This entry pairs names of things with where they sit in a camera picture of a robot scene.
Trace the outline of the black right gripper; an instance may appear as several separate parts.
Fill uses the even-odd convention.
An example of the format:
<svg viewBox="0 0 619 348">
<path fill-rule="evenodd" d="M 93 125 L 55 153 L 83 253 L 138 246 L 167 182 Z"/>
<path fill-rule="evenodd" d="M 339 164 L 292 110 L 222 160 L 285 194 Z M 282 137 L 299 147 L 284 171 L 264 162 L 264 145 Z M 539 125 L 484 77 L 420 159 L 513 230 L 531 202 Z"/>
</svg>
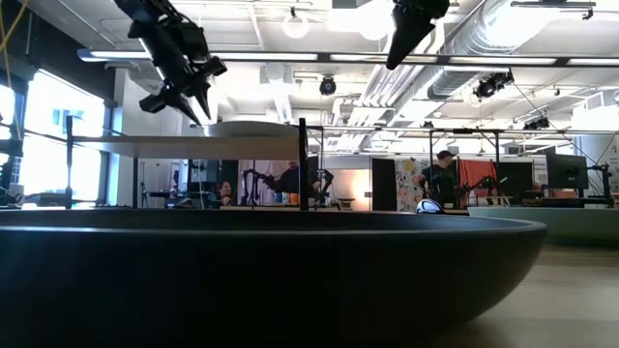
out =
<svg viewBox="0 0 619 348">
<path fill-rule="evenodd" d="M 389 49 L 386 68 L 394 70 L 430 33 L 432 21 L 443 17 L 450 0 L 393 0 L 392 17 L 395 32 Z"/>
</svg>

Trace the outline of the black ceiling spotlight cluster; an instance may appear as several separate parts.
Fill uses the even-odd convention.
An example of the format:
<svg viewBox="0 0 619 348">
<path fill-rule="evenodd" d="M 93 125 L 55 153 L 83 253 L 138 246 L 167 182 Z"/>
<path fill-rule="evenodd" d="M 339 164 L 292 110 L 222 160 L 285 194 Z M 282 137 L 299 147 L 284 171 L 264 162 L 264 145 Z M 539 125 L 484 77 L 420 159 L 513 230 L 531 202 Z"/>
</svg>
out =
<svg viewBox="0 0 619 348">
<path fill-rule="evenodd" d="M 514 81 L 511 70 L 493 73 L 479 80 L 478 85 L 473 89 L 473 95 L 479 100 L 488 99 Z"/>
</svg>

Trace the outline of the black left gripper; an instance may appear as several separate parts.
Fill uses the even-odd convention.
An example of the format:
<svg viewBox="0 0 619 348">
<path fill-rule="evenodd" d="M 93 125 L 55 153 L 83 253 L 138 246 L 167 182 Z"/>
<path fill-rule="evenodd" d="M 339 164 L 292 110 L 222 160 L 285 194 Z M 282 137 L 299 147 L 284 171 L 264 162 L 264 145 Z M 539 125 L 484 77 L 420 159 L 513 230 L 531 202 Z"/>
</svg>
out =
<svg viewBox="0 0 619 348">
<path fill-rule="evenodd" d="M 128 37 L 140 41 L 162 80 L 160 91 L 142 99 L 140 108 L 158 113 L 170 106 L 200 126 L 189 104 L 193 98 L 210 119 L 208 78 L 225 73 L 226 65 L 210 53 L 203 29 L 171 9 L 139 11 L 130 18 Z"/>
</svg>

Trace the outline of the round white ceiling lamp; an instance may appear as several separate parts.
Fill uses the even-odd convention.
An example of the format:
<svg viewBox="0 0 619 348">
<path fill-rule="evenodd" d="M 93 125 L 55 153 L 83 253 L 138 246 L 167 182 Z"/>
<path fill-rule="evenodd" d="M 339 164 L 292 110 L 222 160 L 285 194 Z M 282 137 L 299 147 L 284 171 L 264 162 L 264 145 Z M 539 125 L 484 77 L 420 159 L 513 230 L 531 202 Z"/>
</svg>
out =
<svg viewBox="0 0 619 348">
<path fill-rule="evenodd" d="M 289 38 L 302 39 L 310 30 L 310 22 L 306 17 L 289 14 L 283 20 L 281 29 Z"/>
</svg>

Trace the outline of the off-white round plate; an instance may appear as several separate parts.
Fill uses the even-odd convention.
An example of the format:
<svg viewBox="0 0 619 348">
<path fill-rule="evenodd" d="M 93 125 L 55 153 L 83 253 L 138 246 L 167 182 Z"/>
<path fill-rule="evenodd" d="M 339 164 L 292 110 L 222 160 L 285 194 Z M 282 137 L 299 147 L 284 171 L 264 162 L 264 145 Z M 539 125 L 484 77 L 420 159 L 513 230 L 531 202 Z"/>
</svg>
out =
<svg viewBox="0 0 619 348">
<path fill-rule="evenodd" d="M 210 125 L 204 129 L 206 137 L 297 137 L 293 126 L 258 121 L 229 121 Z"/>
</svg>

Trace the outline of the black partition panel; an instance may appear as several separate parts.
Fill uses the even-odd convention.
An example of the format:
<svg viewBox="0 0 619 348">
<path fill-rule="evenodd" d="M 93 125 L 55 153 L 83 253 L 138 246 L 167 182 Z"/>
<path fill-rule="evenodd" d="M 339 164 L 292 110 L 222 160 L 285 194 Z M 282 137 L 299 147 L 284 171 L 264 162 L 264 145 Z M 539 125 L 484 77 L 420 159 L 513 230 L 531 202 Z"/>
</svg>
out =
<svg viewBox="0 0 619 348">
<path fill-rule="evenodd" d="M 371 206 L 374 211 L 397 210 L 396 167 L 393 159 L 371 160 Z"/>
</svg>

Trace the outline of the black round plate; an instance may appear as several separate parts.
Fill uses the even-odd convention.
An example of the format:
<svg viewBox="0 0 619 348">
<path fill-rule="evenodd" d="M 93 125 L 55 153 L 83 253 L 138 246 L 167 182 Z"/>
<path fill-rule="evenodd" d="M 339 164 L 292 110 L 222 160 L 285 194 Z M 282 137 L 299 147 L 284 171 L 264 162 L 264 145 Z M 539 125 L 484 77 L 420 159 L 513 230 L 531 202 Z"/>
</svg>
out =
<svg viewBox="0 0 619 348">
<path fill-rule="evenodd" d="M 0 212 L 0 348 L 418 346 L 507 297 L 533 221 L 305 211 Z"/>
</svg>

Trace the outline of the black equipment stand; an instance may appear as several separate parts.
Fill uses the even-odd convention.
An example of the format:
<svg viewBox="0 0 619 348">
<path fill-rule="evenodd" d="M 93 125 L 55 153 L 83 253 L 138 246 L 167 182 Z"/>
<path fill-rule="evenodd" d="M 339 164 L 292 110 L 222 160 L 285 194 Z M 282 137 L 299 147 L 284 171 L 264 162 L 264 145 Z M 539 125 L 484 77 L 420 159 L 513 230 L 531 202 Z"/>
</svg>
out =
<svg viewBox="0 0 619 348">
<path fill-rule="evenodd" d="M 74 163 L 74 118 L 75 115 L 65 117 L 65 125 L 67 128 L 67 138 L 64 140 L 66 145 L 66 169 L 67 183 L 62 195 L 61 202 L 65 209 L 71 209 L 76 203 L 82 203 L 82 200 L 74 198 L 74 190 L 72 188 L 73 178 L 73 163 Z M 23 140 L 19 138 L 21 132 L 18 130 L 18 125 L 13 123 L 9 129 L 16 134 L 16 138 L 0 139 L 0 154 L 8 155 L 10 158 L 23 156 Z M 9 194 L 10 176 L 12 175 L 14 166 L 12 164 L 4 164 L 0 170 L 0 210 L 7 208 L 9 205 L 16 205 L 17 195 Z"/>
</svg>

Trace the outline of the wooden shelf with black frame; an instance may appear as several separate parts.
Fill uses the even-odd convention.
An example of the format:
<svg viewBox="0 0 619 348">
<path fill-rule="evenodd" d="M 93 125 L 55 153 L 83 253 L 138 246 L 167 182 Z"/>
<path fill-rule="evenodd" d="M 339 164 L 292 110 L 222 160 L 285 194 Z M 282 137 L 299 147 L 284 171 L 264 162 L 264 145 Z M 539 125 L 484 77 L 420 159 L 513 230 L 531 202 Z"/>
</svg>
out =
<svg viewBox="0 0 619 348">
<path fill-rule="evenodd" d="M 302 118 L 297 137 L 206 137 L 163 135 L 76 136 L 75 145 L 133 160 L 132 207 L 138 207 L 140 160 L 296 160 L 301 209 L 309 208 L 308 127 Z"/>
</svg>

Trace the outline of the light mint green round plate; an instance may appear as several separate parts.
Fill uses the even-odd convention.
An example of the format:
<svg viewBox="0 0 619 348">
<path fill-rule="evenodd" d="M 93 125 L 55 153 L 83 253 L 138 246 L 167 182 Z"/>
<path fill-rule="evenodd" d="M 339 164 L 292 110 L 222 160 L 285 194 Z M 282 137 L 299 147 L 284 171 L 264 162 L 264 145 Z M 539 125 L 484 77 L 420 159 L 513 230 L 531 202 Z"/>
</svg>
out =
<svg viewBox="0 0 619 348">
<path fill-rule="evenodd" d="M 470 207 L 470 217 L 541 222 L 552 244 L 619 248 L 619 210 L 542 207 Z"/>
</svg>

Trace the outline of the colourful floral poster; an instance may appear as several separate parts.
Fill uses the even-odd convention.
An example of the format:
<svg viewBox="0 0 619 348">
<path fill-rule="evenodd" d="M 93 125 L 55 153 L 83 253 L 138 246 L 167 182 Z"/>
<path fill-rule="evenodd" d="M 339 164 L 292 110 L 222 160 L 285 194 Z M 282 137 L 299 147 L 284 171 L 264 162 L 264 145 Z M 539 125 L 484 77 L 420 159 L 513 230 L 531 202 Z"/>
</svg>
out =
<svg viewBox="0 0 619 348">
<path fill-rule="evenodd" d="M 414 213 L 418 203 L 424 198 L 420 181 L 422 171 L 429 167 L 428 159 L 396 159 L 396 202 L 397 211 Z"/>
</svg>

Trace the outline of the overhead light bar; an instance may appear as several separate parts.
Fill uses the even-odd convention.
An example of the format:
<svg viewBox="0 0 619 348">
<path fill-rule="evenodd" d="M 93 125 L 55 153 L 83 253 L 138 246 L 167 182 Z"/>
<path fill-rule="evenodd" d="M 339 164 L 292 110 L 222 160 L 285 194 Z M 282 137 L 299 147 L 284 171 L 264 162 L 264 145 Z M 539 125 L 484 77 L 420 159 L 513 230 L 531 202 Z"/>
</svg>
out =
<svg viewBox="0 0 619 348">
<path fill-rule="evenodd" d="M 384 53 L 332 53 L 332 52 L 269 52 L 269 51 L 218 51 L 214 53 L 229 62 L 282 62 L 320 64 L 386 64 Z M 77 56 L 85 62 L 148 61 L 144 51 L 79 49 Z M 462 66 L 462 67 L 526 67 L 570 69 L 619 69 L 619 57 L 604 56 L 522 56 L 522 55 L 441 55 L 411 54 L 402 65 Z"/>
</svg>

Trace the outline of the black background monitor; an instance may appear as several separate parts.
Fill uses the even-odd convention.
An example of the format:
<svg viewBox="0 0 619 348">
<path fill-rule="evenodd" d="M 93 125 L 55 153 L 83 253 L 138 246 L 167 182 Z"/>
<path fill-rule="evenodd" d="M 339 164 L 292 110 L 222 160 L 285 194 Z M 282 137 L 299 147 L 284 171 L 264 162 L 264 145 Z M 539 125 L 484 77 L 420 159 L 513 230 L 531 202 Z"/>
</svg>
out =
<svg viewBox="0 0 619 348">
<path fill-rule="evenodd" d="M 547 186 L 550 189 L 589 189 L 585 157 L 546 155 Z"/>
<path fill-rule="evenodd" d="M 531 162 L 500 162 L 497 169 L 500 192 L 516 195 L 531 190 L 533 182 L 533 164 Z"/>
</svg>

